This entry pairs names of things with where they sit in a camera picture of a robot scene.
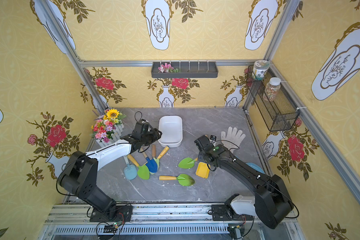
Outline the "light green trowel wooden handle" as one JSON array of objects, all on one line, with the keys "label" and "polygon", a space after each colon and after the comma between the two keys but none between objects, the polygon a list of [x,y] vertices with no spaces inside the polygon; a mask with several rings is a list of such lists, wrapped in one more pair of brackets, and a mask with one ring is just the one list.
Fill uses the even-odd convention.
[{"label": "light green trowel wooden handle", "polygon": [[153,156],[153,160],[156,162],[157,164],[157,167],[160,166],[160,162],[159,162],[159,159],[157,159],[157,148],[156,148],[156,145],[153,145],[152,146],[152,156]]}]

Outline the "yellow square shovel yellow handle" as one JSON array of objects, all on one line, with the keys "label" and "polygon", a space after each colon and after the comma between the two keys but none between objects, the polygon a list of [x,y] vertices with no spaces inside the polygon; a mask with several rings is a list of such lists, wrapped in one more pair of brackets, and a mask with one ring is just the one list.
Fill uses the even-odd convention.
[{"label": "yellow square shovel yellow handle", "polygon": [[199,162],[196,170],[196,175],[200,178],[207,179],[209,177],[210,169],[208,164]]}]

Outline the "green leaf shovel yellow handle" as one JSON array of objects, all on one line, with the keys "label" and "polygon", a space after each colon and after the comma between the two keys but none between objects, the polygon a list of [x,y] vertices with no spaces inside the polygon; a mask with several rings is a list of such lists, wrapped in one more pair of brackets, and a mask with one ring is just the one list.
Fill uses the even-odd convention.
[{"label": "green leaf shovel yellow handle", "polygon": [[181,160],[178,164],[179,168],[182,169],[191,169],[195,166],[195,162],[198,160],[198,158],[192,159],[192,158],[184,158]]}]

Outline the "blue trowel wooden handle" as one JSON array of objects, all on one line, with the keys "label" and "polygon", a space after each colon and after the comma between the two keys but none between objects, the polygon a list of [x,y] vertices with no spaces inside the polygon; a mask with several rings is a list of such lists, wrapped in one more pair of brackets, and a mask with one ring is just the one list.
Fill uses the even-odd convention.
[{"label": "blue trowel wooden handle", "polygon": [[155,174],[158,170],[157,163],[153,159],[150,159],[148,157],[148,155],[144,152],[143,148],[140,149],[140,153],[142,153],[144,158],[147,160],[146,166],[148,167],[150,174]]}]

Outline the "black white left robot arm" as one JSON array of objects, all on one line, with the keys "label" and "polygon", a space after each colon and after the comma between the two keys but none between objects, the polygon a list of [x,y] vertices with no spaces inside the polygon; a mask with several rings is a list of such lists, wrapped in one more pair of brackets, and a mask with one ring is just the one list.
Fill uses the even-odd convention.
[{"label": "black white left robot arm", "polygon": [[112,161],[127,156],[143,146],[149,146],[162,136],[142,119],[135,125],[131,134],[121,137],[115,143],[92,152],[77,151],[58,177],[57,184],[77,198],[94,207],[103,215],[117,215],[117,203],[97,186],[98,171]]}]

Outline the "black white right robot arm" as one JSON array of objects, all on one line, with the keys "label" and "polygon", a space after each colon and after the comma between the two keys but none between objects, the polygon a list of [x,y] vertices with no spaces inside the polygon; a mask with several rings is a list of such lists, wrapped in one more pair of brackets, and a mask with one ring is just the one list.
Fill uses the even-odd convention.
[{"label": "black white right robot arm", "polygon": [[275,229],[294,209],[287,187],[279,176],[262,174],[225,146],[214,146],[206,136],[196,139],[195,145],[202,162],[227,171],[252,192],[256,215],[270,229]]}]

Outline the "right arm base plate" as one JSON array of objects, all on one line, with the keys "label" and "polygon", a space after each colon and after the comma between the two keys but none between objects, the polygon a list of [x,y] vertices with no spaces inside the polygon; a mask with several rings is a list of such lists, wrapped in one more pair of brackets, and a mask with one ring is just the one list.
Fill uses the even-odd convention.
[{"label": "right arm base plate", "polygon": [[208,215],[212,216],[213,221],[252,221],[254,216],[239,215],[231,207],[226,205],[211,205]]}]

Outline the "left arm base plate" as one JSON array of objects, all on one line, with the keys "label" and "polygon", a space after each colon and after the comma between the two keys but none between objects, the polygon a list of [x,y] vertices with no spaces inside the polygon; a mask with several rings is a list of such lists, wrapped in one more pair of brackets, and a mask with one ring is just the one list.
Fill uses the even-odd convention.
[{"label": "left arm base plate", "polygon": [[132,213],[133,206],[130,204],[123,206],[113,206],[109,212],[101,212],[94,209],[90,217],[90,222],[130,222]]}]

